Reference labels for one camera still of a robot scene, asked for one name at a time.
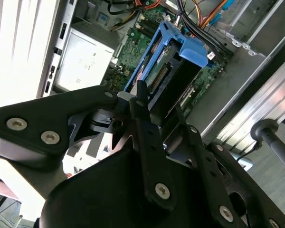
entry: mounting hole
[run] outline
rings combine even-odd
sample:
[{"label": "mounting hole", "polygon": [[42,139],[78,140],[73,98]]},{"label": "mounting hole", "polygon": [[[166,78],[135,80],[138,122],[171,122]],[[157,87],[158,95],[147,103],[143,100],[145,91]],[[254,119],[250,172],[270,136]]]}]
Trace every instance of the mounting hole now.
[{"label": "mounting hole", "polygon": [[154,151],[157,151],[157,148],[154,145],[151,145],[151,149],[154,150]]},{"label": "mounting hole", "polygon": [[113,94],[111,94],[111,93],[109,93],[109,92],[105,92],[104,93],[106,96],[108,96],[108,97],[113,97]]},{"label": "mounting hole", "polygon": [[122,121],[120,121],[120,120],[115,120],[114,122],[113,122],[113,128],[118,128],[118,127],[121,127],[123,125],[123,122]]},{"label": "mounting hole", "polygon": [[233,192],[229,195],[230,201],[232,203],[233,209],[236,211],[239,217],[246,214],[246,204],[240,194]]}]

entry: wire bundle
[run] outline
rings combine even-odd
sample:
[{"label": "wire bundle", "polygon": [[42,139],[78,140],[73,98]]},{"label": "wire bundle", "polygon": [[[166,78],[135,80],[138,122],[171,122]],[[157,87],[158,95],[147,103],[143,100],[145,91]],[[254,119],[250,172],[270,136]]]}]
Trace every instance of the wire bundle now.
[{"label": "wire bundle", "polygon": [[181,0],[176,0],[176,4],[180,16],[185,26],[189,30],[189,32],[195,35],[198,39],[202,40],[214,52],[214,54],[218,57],[220,62],[225,62],[228,56],[230,56],[232,53],[224,45],[222,45],[216,38],[214,38],[209,33],[205,32],[202,28],[200,28],[198,25],[193,23],[193,21],[187,15]]},{"label": "wire bundle", "polygon": [[205,18],[203,23],[200,25],[202,29],[204,29],[207,26],[207,24],[215,17],[215,15],[226,4],[227,1],[228,0],[223,0],[216,8],[213,9],[213,11],[210,12],[210,14]]}]

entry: blue drive bracket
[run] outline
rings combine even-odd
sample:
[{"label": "blue drive bracket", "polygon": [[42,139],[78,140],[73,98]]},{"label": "blue drive bracket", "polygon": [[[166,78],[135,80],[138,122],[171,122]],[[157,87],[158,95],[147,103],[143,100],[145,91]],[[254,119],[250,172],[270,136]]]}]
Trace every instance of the blue drive bracket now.
[{"label": "blue drive bracket", "polygon": [[[207,51],[202,42],[196,38],[191,38],[183,35],[173,24],[168,21],[162,21],[153,36],[150,45],[142,56],[137,68],[132,74],[130,80],[124,88],[124,91],[130,92],[134,81],[145,81],[153,66],[157,63],[163,49],[172,41],[180,43],[178,51],[179,56],[203,68],[208,64]],[[154,45],[157,45],[154,53],[151,50]],[[146,63],[146,59],[151,55],[151,58]]]}]

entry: metal rod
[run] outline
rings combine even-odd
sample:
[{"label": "metal rod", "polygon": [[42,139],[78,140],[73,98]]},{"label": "metal rod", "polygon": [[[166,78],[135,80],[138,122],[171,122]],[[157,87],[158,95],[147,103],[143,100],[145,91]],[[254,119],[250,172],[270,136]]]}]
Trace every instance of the metal rod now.
[{"label": "metal rod", "polygon": [[230,26],[234,27],[234,25],[237,23],[237,21],[240,19],[240,17],[243,15],[243,13],[245,12],[245,10],[248,8],[248,6],[250,5],[250,3],[252,2],[252,0],[248,0],[245,5],[242,7],[242,10],[237,14],[237,17],[234,18],[234,20],[231,22]]},{"label": "metal rod", "polygon": [[279,8],[279,6],[282,4],[284,0],[278,0],[275,5],[271,8],[271,10],[267,13],[266,17],[262,20],[260,25],[257,27],[257,29],[254,31],[254,33],[251,35],[249,40],[247,41],[247,44],[250,44],[251,41],[257,36],[257,34],[260,32],[262,27],[268,22],[268,20],[271,18],[271,16],[274,14],[274,12]]},{"label": "metal rod", "polygon": [[285,144],[269,128],[263,129],[260,135],[285,165]]},{"label": "metal rod", "polygon": [[21,222],[23,216],[22,215],[19,215],[17,221],[15,222],[13,228],[17,228],[19,226],[19,223]]}]

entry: silver screw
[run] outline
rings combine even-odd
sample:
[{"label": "silver screw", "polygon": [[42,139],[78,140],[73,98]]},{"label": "silver screw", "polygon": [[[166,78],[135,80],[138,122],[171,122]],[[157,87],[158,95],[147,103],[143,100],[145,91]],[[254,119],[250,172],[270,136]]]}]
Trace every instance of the silver screw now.
[{"label": "silver screw", "polygon": [[192,130],[194,133],[197,133],[197,132],[198,132],[194,127],[191,127],[191,130]]},{"label": "silver screw", "polygon": [[223,149],[223,147],[222,147],[221,145],[217,145],[217,149],[218,149],[219,151],[224,151],[224,149]]},{"label": "silver screw", "polygon": [[143,103],[141,101],[136,101],[136,103],[140,106],[143,106]]},{"label": "silver screw", "polygon": [[109,92],[105,92],[104,93],[106,96],[108,96],[108,97],[113,97],[113,94],[111,94],[111,93],[109,93]]},{"label": "silver screw", "polygon": [[41,134],[41,140],[46,144],[54,145],[60,141],[60,136],[56,132],[46,131]]},{"label": "silver screw", "polygon": [[11,118],[6,122],[6,125],[8,128],[14,130],[14,131],[22,131],[26,129],[28,126],[28,123],[21,118]]},{"label": "silver screw", "polygon": [[269,222],[272,225],[272,227],[279,228],[279,225],[274,220],[270,219]]},{"label": "silver screw", "polygon": [[228,222],[233,222],[233,215],[228,208],[226,208],[225,206],[220,206],[219,211],[224,219],[226,219]]},{"label": "silver screw", "polygon": [[156,194],[159,195],[162,199],[167,200],[170,197],[170,191],[168,187],[162,183],[155,185]]}]

